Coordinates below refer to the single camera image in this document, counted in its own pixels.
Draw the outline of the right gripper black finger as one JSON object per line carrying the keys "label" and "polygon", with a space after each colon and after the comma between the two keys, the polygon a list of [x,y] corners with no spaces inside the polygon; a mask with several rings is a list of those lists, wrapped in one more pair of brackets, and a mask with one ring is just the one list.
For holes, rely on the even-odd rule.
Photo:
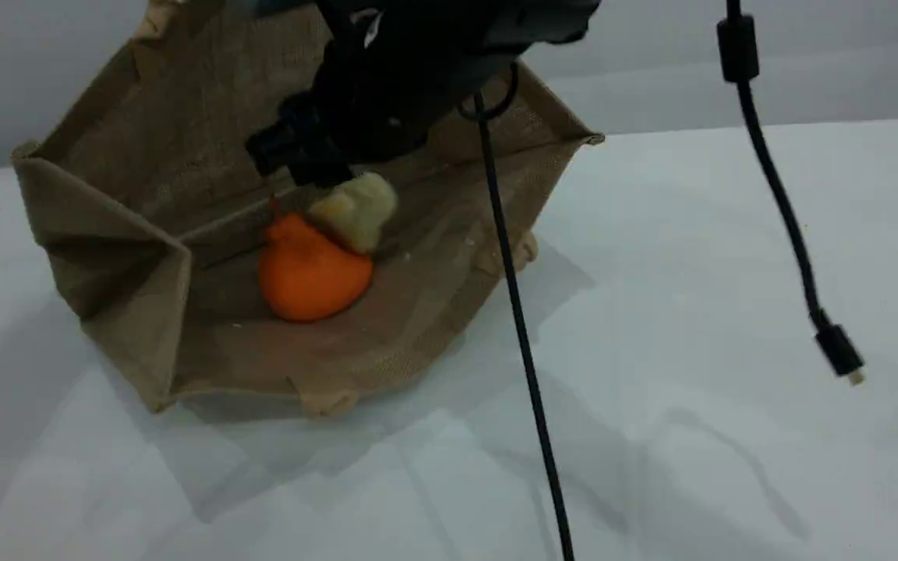
{"label": "right gripper black finger", "polygon": [[354,171],[341,162],[306,162],[295,165],[296,185],[314,185],[318,189],[333,189],[355,178]]}

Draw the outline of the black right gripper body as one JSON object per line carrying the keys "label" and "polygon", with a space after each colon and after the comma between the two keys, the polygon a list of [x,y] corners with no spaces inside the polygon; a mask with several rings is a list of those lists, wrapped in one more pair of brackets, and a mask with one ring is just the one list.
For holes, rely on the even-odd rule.
{"label": "black right gripper body", "polygon": [[282,169],[290,175],[354,175],[340,146],[340,118],[352,110],[345,93],[300,91],[278,106],[277,120],[245,141],[247,156],[259,175]]}

